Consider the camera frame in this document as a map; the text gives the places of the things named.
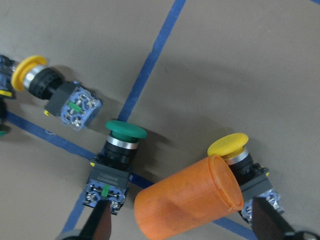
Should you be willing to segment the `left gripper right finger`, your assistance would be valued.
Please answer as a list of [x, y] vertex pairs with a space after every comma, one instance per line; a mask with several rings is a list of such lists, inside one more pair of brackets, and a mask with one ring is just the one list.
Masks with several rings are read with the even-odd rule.
[[252, 200], [251, 227], [258, 240], [296, 239], [296, 231], [263, 197]]

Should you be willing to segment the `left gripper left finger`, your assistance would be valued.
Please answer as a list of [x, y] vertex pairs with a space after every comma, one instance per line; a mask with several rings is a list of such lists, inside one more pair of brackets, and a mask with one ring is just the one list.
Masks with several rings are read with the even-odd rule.
[[108, 200], [98, 201], [83, 226], [79, 240], [109, 240], [112, 232], [111, 208]]

